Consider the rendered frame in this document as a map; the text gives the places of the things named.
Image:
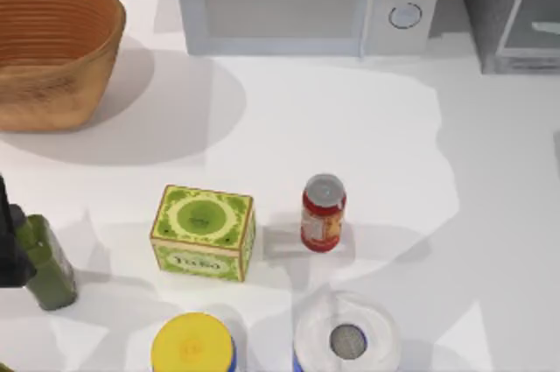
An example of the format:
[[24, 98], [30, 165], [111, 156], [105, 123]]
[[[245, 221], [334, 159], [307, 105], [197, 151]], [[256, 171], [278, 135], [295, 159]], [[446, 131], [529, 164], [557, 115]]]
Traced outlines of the red jar with grey lid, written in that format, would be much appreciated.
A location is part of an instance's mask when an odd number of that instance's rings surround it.
[[347, 203], [342, 181], [331, 173], [312, 176], [302, 193], [300, 236], [310, 250], [325, 253], [340, 242]]

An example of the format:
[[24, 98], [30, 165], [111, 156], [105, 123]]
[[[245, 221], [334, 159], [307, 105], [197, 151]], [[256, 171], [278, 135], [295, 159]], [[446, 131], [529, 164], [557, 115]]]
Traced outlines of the green tea box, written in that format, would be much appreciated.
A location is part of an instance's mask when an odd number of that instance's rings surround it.
[[233, 282], [246, 279], [256, 238], [246, 194], [165, 187], [150, 231], [160, 270]]

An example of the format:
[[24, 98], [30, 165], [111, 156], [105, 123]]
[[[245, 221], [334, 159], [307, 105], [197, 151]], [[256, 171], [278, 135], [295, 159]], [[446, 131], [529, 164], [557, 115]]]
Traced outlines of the pale microwave oven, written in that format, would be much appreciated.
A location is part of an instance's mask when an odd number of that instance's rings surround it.
[[[366, 0], [179, 0], [192, 55], [359, 56]], [[389, 22], [406, 3], [423, 11], [418, 25]], [[368, 56], [414, 55], [429, 37], [437, 0], [374, 0]]]

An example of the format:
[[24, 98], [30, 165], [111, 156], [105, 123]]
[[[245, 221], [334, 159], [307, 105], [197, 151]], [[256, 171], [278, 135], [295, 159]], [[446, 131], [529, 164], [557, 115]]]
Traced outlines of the white paper towel roll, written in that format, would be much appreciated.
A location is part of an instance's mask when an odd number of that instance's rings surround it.
[[399, 372], [401, 357], [392, 316], [354, 292], [315, 298], [295, 325], [293, 372]]

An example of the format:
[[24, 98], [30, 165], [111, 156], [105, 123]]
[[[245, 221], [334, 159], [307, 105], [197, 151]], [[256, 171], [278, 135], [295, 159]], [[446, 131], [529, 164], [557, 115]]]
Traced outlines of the round microwave knob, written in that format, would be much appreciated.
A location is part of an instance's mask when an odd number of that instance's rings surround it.
[[394, 7], [388, 15], [388, 21], [399, 30], [407, 30], [419, 24], [422, 20], [422, 9], [413, 3], [406, 3]]

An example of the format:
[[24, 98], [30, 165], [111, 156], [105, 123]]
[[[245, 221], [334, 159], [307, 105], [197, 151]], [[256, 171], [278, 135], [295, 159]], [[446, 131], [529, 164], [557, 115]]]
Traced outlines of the yellow lidded blue can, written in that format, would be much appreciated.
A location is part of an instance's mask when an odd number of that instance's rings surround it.
[[167, 321], [150, 351], [152, 372], [236, 372], [235, 340], [217, 318], [189, 312]]

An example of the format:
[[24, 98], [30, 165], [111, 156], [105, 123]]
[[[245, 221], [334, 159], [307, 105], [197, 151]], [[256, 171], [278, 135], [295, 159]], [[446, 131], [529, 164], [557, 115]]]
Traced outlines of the brown woven basket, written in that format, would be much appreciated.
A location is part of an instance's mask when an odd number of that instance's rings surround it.
[[0, 131], [71, 130], [88, 122], [125, 25], [120, 0], [0, 0]]

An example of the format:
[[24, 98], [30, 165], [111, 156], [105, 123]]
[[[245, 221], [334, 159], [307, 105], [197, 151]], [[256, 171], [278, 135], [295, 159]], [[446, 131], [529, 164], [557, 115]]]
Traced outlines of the green bottle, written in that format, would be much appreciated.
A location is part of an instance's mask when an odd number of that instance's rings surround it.
[[26, 288], [45, 311], [54, 311], [71, 305], [78, 298], [74, 268], [48, 220], [40, 214], [26, 217], [17, 228], [18, 242], [36, 269]]

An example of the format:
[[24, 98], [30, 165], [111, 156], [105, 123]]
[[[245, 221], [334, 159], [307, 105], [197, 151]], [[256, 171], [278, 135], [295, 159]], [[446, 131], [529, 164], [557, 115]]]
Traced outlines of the grey cabinet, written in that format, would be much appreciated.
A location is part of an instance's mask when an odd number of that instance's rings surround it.
[[560, 0], [464, 0], [483, 74], [559, 74]]

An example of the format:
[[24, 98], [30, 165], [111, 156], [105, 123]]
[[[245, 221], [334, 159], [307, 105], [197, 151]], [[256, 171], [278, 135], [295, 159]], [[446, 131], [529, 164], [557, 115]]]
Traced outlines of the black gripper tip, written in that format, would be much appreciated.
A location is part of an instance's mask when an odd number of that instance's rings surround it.
[[36, 275], [36, 269], [19, 246], [4, 177], [0, 174], [0, 288], [21, 288]]

